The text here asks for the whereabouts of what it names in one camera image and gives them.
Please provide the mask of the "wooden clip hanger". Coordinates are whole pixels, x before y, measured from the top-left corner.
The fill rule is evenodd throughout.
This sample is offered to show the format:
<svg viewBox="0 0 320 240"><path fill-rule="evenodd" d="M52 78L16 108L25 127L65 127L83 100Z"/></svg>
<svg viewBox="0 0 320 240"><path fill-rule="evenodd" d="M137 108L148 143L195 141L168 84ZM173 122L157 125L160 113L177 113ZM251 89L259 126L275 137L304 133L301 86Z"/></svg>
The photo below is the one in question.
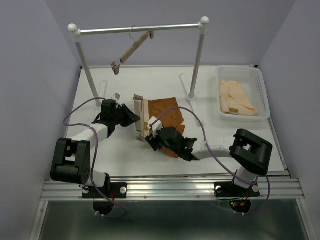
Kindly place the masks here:
<svg viewBox="0 0 320 240"><path fill-rule="evenodd" d="M140 95L133 95L134 101L134 113L140 117L135 123L136 129L136 140L144 142L145 137L149 135L149 131L147 129L147 124L150 119L149 117L149 101L144 99Z"/></svg>
<svg viewBox="0 0 320 240"><path fill-rule="evenodd" d="M135 25L129 31L129 37L133 40L133 44L124 52L119 60L114 61L111 64L111 69L116 76L120 73L121 65L123 65L148 38L153 39L155 37L154 31L146 31L140 36L139 39L136 40L131 36L134 27Z"/></svg>

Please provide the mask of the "brown underwear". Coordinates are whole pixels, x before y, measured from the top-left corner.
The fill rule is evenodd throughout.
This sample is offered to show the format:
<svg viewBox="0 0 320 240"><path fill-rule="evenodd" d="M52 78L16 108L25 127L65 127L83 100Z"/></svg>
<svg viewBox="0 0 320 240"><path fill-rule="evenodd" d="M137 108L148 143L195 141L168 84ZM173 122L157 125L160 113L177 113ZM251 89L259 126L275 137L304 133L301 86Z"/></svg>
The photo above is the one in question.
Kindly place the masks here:
<svg viewBox="0 0 320 240"><path fill-rule="evenodd" d="M162 125L174 127L181 134L185 131L184 118L181 110L178 109L178 102L175 97L163 98L149 101L149 120L151 117L161 118Z"/></svg>

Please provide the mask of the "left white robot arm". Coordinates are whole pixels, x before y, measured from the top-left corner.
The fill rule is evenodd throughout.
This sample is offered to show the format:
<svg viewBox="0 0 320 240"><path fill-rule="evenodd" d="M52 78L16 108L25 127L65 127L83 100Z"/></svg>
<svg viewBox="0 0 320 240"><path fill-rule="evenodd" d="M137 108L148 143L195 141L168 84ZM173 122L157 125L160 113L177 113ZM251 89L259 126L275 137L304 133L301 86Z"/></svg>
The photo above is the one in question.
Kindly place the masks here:
<svg viewBox="0 0 320 240"><path fill-rule="evenodd" d="M95 193L106 197L111 193L111 180L107 173L94 170L91 150L98 155L99 142L108 139L116 130L135 124L141 118L125 104L115 99L101 100L101 112L91 125L84 123L69 124L69 127L86 127L83 132L71 138L59 138L55 145L50 178L53 181L94 187Z"/></svg>

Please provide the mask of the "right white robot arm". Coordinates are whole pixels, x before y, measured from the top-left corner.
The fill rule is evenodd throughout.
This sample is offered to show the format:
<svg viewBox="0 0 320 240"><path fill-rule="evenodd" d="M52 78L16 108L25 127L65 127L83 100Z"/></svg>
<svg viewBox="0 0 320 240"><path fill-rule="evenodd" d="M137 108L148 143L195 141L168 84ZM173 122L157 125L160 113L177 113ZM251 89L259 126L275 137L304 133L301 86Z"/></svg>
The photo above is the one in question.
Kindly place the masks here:
<svg viewBox="0 0 320 240"><path fill-rule="evenodd" d="M174 127L165 127L151 133L145 140L155 152L168 149L187 162L214 158L227 172L229 169L220 158L234 159L240 164L235 173L230 172L233 175L230 189L235 195L242 195L259 176L268 174L273 151L270 142L243 128L230 137L198 141L197 138L183 137Z"/></svg>

